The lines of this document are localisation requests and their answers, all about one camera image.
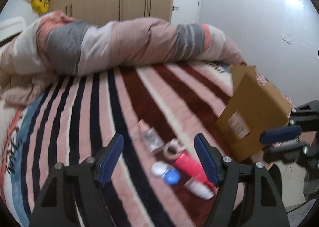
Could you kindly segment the small white bottle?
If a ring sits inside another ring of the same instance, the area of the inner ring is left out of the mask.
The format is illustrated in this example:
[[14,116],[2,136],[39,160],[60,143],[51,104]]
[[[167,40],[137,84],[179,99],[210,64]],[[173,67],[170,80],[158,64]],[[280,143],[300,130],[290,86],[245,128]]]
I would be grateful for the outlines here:
[[183,186],[195,196],[204,200],[210,200],[215,196],[215,194],[205,184],[194,178],[188,179]]

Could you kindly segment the rolled striped duvet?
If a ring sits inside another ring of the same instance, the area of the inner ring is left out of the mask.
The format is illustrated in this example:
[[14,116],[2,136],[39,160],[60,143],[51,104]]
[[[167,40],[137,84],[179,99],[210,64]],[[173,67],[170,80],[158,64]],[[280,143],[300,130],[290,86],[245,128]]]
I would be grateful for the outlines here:
[[244,65],[235,43],[209,24],[155,17],[103,26],[54,11],[29,25],[1,51],[1,98],[27,106],[61,75],[86,76],[117,66],[185,60]]

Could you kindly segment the white bed headboard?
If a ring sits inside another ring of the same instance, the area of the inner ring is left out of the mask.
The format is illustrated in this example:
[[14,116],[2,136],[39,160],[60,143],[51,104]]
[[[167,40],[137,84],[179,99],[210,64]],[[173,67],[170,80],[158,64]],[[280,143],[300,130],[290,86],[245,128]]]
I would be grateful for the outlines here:
[[4,41],[26,29],[23,17],[13,17],[0,22],[0,41]]

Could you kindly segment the pink spray bottle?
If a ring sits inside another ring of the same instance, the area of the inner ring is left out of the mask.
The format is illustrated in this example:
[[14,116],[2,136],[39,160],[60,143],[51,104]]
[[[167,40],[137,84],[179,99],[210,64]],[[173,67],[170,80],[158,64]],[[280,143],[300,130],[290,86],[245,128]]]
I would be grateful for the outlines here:
[[204,172],[201,164],[193,159],[187,152],[181,152],[179,157],[175,159],[173,165],[188,176],[206,184],[208,187],[215,187],[214,184],[207,179],[206,173]]

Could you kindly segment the white wall socket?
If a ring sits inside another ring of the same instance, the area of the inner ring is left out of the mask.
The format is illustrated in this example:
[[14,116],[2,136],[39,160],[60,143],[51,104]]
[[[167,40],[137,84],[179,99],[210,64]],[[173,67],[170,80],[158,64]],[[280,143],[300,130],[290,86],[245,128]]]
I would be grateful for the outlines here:
[[291,43],[292,43],[292,36],[291,36],[291,35],[283,34],[283,35],[282,35],[282,40],[285,41],[286,43],[288,43],[289,45],[291,45]]

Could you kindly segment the beige tape dispenser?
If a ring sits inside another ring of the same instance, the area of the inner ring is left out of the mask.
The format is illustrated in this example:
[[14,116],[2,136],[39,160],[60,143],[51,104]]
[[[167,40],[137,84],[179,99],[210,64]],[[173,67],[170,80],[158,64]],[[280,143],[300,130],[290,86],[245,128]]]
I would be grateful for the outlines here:
[[162,153],[165,159],[174,161],[186,150],[186,146],[178,139],[172,139],[163,147]]

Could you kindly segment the pink polka dot bedsheet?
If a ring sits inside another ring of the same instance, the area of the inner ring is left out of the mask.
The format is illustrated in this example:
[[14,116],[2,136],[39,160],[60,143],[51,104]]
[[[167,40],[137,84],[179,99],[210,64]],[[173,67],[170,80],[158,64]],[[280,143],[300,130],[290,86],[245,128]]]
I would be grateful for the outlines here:
[[257,73],[256,79],[261,88],[266,91],[271,100],[275,102],[276,106],[285,111],[287,114],[290,113],[291,109],[294,107],[291,99],[284,95],[277,87],[275,87],[261,74]]

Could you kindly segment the striped plush blanket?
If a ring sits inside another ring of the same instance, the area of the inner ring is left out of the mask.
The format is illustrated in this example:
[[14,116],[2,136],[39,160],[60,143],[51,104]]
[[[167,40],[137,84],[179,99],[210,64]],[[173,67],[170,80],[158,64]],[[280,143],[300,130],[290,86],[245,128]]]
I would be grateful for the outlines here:
[[216,64],[121,67],[82,78],[62,77],[27,107],[1,104],[1,198],[21,226],[52,167],[95,155],[119,133],[123,153],[102,189],[117,226],[202,226],[213,205],[151,173],[163,159],[143,142],[145,121],[163,141],[181,141],[196,157],[202,133],[228,150],[216,121],[232,96],[230,73]]

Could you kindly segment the clear plastic packet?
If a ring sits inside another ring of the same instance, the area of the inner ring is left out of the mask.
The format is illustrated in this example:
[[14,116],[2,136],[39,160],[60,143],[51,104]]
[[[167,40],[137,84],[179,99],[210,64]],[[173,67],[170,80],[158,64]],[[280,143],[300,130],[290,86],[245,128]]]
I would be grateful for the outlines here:
[[144,144],[153,154],[161,152],[165,145],[155,128],[149,126],[143,119],[138,122],[138,129]]

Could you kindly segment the brown cardboard box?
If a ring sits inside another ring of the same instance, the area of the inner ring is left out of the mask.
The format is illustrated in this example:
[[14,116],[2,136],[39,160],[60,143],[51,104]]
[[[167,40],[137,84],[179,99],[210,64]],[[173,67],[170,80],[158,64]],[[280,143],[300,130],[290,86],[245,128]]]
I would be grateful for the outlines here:
[[216,123],[233,159],[242,162],[263,149],[260,135],[287,124],[290,113],[258,84],[255,66],[232,66],[230,73],[234,94]]

